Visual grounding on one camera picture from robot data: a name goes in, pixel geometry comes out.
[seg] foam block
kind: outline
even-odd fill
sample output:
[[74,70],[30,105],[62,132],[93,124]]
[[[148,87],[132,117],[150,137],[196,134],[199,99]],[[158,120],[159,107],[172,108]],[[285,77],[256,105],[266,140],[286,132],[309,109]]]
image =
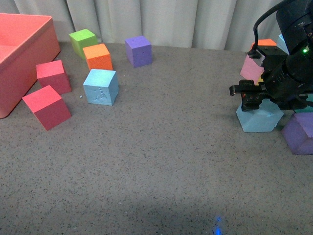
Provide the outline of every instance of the foam block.
[[255,85],[258,85],[259,77],[264,72],[264,68],[258,66],[253,59],[246,56],[244,65],[240,71],[240,75],[247,80],[253,80]]
[[144,36],[126,39],[125,48],[127,58],[134,68],[152,63],[152,46]]
[[284,39],[282,34],[280,34],[278,36],[277,47],[280,48],[282,51],[284,51],[286,54],[289,54],[289,51],[288,51],[286,43],[285,43],[285,39]]
[[282,134],[293,154],[313,154],[313,113],[293,114]]
[[104,43],[83,48],[89,70],[113,70],[109,50]]
[[274,42],[272,39],[259,39],[258,46],[276,46],[276,42]]
[[92,69],[84,81],[84,90],[90,104],[114,104],[118,94],[116,71]]
[[83,48],[98,44],[96,35],[90,32],[88,29],[83,29],[74,33],[70,33],[69,38],[74,51],[83,59],[85,59]]
[[243,112],[240,105],[236,114],[244,132],[270,132],[284,115],[269,99],[264,99],[257,110]]
[[24,96],[23,100],[46,130],[71,117],[61,96],[51,86]]
[[36,70],[41,87],[50,85],[58,94],[72,91],[61,60],[39,64],[36,66]]
[[[307,101],[313,102],[313,94],[308,94]],[[313,112],[313,107],[307,106],[305,109],[295,109],[296,113],[311,113]]]
[[[258,41],[259,46],[276,46],[276,42],[272,39],[260,39]],[[253,80],[255,85],[259,84],[259,77],[264,72],[264,68],[261,67],[263,60],[265,59],[264,56],[261,59],[251,59],[249,56],[246,56],[244,65],[240,71],[240,75],[247,80]]]

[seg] red plastic bin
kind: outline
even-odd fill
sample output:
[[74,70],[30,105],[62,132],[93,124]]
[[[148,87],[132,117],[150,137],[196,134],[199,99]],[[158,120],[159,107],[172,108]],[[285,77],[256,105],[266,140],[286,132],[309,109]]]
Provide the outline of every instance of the red plastic bin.
[[0,13],[0,118],[37,80],[36,65],[60,52],[51,16]]

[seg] blue pentagonal block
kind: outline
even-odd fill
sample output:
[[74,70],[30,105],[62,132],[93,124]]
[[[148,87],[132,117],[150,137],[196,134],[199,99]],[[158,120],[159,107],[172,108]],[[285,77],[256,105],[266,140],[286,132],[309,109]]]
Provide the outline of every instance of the blue pentagonal block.
[[92,69],[83,85],[88,103],[111,106],[114,104],[118,94],[116,71]]
[[284,115],[269,99],[264,99],[256,110],[243,112],[240,105],[236,113],[244,132],[270,132]]

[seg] curtain fold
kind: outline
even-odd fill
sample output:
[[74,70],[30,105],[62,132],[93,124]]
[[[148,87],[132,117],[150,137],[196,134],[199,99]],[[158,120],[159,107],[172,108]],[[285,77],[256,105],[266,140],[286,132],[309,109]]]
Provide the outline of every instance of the curtain fold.
[[[51,15],[59,41],[84,28],[99,41],[144,35],[153,45],[247,51],[256,20],[281,0],[0,0],[0,12]],[[275,14],[259,38],[277,40]]]

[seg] pink block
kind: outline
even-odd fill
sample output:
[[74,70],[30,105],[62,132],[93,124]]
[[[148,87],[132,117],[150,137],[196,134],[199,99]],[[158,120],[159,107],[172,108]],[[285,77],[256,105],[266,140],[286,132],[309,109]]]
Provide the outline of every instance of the pink block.
[[41,87],[50,85],[59,94],[72,91],[61,60],[37,65],[36,70]]
[[247,80],[253,80],[255,85],[258,85],[259,77],[264,72],[264,68],[258,66],[253,59],[246,56],[244,66],[241,69],[240,75]]
[[51,16],[0,13],[0,118],[36,82],[36,65],[60,52]]
[[61,96],[50,85],[24,96],[23,100],[46,130],[71,117]]

